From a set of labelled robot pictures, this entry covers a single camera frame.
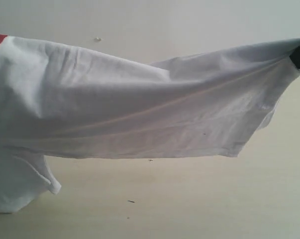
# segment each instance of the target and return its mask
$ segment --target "white fabric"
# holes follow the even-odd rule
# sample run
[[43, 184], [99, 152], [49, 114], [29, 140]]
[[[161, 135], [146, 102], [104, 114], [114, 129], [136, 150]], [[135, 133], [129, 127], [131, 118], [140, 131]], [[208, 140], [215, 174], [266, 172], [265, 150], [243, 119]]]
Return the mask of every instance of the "white fabric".
[[[0, 158], [5, 163], [0, 177], [7, 177], [0, 211], [7, 201], [13, 206], [6, 210], [17, 211], [44, 191], [43, 185], [58, 192], [44, 154], [237, 156], [254, 131], [270, 122], [281, 94], [300, 75], [289, 59], [299, 45], [300, 39], [291, 39], [145, 65], [7, 37], [0, 44]], [[9, 150], [22, 153], [16, 158], [7, 155]], [[12, 169], [25, 161], [28, 168]], [[19, 186], [15, 174], [24, 177]]]

